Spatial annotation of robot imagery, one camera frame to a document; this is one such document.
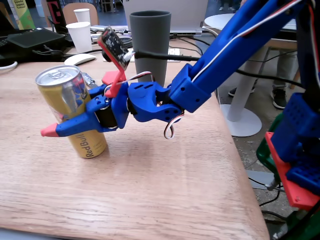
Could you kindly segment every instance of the gray cylinder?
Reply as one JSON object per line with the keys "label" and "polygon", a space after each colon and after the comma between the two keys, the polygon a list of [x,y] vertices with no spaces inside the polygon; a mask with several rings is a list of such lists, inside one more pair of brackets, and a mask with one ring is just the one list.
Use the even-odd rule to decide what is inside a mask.
{"label": "gray cylinder", "polygon": [[[171,13],[168,11],[137,11],[130,14],[132,44],[134,51],[149,51],[168,54],[170,39]],[[167,60],[139,58],[135,59],[136,73],[152,72],[155,81],[165,85]],[[150,82],[150,76],[138,79]]]}

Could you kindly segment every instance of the desk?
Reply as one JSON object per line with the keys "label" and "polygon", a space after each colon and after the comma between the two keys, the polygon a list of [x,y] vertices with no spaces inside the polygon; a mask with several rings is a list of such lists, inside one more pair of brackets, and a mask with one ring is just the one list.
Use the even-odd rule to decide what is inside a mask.
{"label": "desk", "polygon": [[[79,66],[96,80],[116,70],[97,56]],[[173,140],[165,122],[130,115],[124,129],[105,133],[104,153],[83,159],[67,138],[40,136],[56,120],[35,77],[59,64],[0,74],[0,228],[95,240],[269,239],[215,97],[174,125]],[[184,65],[168,63],[167,83]],[[130,63],[126,75],[135,73]]]}
{"label": "desk", "polygon": [[[209,16],[204,20],[205,25],[213,28],[217,33],[227,25],[234,13],[218,14]],[[292,19],[283,27],[284,30],[296,30],[296,21]],[[250,59],[257,61],[266,61],[269,48],[296,50],[297,41],[286,39],[271,39],[260,50],[258,50]],[[264,63],[247,61],[244,65],[244,71],[253,74],[261,74]],[[296,74],[294,80],[297,81],[299,75]],[[262,123],[259,117],[252,111],[245,108],[251,89],[255,83],[256,77],[241,75],[235,95],[231,104],[222,104],[221,110],[227,122],[228,128],[235,137],[248,137],[255,135],[261,130]]]}

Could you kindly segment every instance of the shoe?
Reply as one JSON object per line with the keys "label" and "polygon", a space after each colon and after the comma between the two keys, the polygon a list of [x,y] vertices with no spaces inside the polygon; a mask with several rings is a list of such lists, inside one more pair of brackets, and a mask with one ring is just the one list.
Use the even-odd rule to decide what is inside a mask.
{"label": "shoe", "polygon": [[[237,88],[234,88],[234,89],[230,90],[230,91],[228,92],[229,96],[234,97],[235,94],[236,94],[236,90],[237,90]],[[255,92],[255,87],[253,86],[252,89],[251,89],[251,91],[250,91],[250,93],[252,94],[252,93],[254,93],[254,92]]]}
{"label": "shoe", "polygon": [[271,97],[273,98],[273,106],[277,109],[284,109],[287,105],[286,100],[286,90],[284,89],[273,89],[271,92]]}

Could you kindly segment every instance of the white paper cup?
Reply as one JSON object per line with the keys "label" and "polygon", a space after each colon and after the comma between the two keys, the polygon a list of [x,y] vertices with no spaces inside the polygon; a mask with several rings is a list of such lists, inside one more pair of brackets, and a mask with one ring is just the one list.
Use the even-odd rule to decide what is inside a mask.
{"label": "white paper cup", "polygon": [[68,29],[76,51],[84,53],[92,50],[90,22],[82,21],[68,24]]}
{"label": "white paper cup", "polygon": [[76,9],[73,10],[76,16],[76,19],[78,20],[78,22],[89,22],[90,21],[90,9],[89,8],[80,8],[80,9]]}

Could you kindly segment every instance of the white mouse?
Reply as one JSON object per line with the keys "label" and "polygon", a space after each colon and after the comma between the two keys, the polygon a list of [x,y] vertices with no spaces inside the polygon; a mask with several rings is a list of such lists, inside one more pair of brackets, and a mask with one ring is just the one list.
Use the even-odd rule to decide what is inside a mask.
{"label": "white mouse", "polygon": [[89,62],[96,59],[96,56],[93,56],[91,54],[87,54],[87,53],[80,53],[74,56],[71,56],[69,58],[67,58],[64,61],[65,65],[79,65],[79,64],[83,64],[85,62]]}

